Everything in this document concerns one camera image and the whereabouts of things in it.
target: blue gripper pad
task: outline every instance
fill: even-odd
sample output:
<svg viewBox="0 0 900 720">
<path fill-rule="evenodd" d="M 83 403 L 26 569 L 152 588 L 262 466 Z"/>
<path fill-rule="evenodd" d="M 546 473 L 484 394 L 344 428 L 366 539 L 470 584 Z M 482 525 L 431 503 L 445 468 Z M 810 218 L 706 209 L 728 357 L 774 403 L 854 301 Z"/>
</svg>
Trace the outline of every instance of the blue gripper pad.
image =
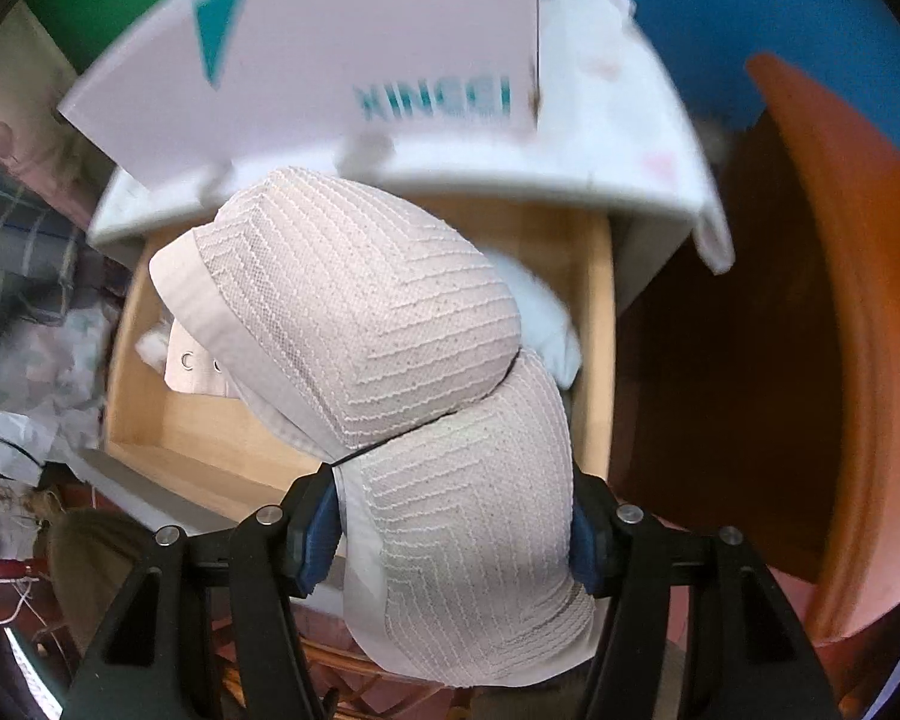
<svg viewBox="0 0 900 720">
<path fill-rule="evenodd" d="M 616 501 L 607 483 L 574 466 L 573 518 L 570 521 L 570 571 L 596 598 L 610 594 L 621 568 L 621 546 L 610 520 Z"/>
<path fill-rule="evenodd" d="M 593 525 L 575 500 L 570 521 L 570 572 L 590 595 L 594 595 L 602 584 L 597 571 L 596 541 Z"/>
<path fill-rule="evenodd" d="M 306 531 L 303 566 L 298 574 L 298 584 L 306 595 L 327 578 L 342 534 L 337 488 L 331 483 L 323 491 Z"/>
</svg>

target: orange wooden cabinet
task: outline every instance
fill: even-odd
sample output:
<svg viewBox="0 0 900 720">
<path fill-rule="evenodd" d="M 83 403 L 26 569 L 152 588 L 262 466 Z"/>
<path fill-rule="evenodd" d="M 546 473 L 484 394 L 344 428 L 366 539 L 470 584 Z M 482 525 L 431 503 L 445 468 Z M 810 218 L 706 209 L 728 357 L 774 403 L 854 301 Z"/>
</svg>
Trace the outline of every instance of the orange wooden cabinet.
<svg viewBox="0 0 900 720">
<path fill-rule="evenodd" d="M 835 640 L 900 602 L 900 153 L 773 55 L 748 71 L 767 113 L 721 178 L 737 264 L 677 252 L 625 314 L 610 479 L 742 527 L 816 584 L 807 631 Z"/>
</svg>

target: open drawer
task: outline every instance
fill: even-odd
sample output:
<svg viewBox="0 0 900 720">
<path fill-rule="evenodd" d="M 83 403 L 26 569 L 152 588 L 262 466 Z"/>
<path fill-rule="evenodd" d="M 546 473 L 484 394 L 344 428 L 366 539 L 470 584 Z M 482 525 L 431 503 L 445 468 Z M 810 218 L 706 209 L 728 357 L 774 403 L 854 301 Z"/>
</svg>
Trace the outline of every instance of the open drawer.
<svg viewBox="0 0 900 720">
<path fill-rule="evenodd" d="M 583 348 L 574 384 L 574 457 L 607 477 L 613 413 L 610 223 L 593 210 L 475 197 L 415 200 L 469 240 L 514 256 L 570 307 Z M 106 451 L 161 487 L 240 520 L 278 501 L 317 461 L 277 440 L 241 401 L 173 392 L 134 348 L 160 316 L 149 279 L 154 252 L 181 232 L 152 235 L 117 333 L 108 386 Z"/>
</svg>

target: white cloth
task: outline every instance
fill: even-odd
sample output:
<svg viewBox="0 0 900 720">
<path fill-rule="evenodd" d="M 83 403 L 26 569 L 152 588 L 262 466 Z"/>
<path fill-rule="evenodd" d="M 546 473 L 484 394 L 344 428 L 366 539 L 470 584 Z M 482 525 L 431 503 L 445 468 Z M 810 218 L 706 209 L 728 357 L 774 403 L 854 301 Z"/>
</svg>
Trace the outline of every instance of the white cloth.
<svg viewBox="0 0 900 720">
<path fill-rule="evenodd" d="M 456 230 L 384 191 L 278 170 L 157 252 L 151 277 L 275 435 L 324 460 L 367 450 L 338 469 L 338 495 L 348 562 L 384 584 L 344 581 L 344 618 L 378 664 L 507 685 L 592 655 L 559 391 Z"/>
<path fill-rule="evenodd" d="M 174 392 L 237 397 L 213 356 L 176 321 L 170 327 L 164 381 Z"/>
<path fill-rule="evenodd" d="M 512 257 L 482 250 L 511 291 L 520 312 L 521 346 L 533 349 L 560 389 L 570 389 L 583 356 L 570 312 L 553 290 Z"/>
</svg>

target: black cable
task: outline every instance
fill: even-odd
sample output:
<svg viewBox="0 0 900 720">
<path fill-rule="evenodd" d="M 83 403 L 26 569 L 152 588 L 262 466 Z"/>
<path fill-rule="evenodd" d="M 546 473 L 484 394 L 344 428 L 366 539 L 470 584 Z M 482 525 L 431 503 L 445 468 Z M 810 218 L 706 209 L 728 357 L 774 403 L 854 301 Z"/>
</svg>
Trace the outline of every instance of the black cable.
<svg viewBox="0 0 900 720">
<path fill-rule="evenodd" d="M 7 440 L 4 437 L 0 436 L 0 443 L 5 446 L 9 446 L 11 449 L 16 449 L 21 455 L 23 455 L 26 459 L 28 459 L 31 463 L 37 466 L 40 470 L 43 470 L 43 464 L 37 461 L 36 457 L 32 456 L 31 453 L 26 451 L 21 445 L 18 443 L 14 443 L 11 440 Z"/>
</svg>

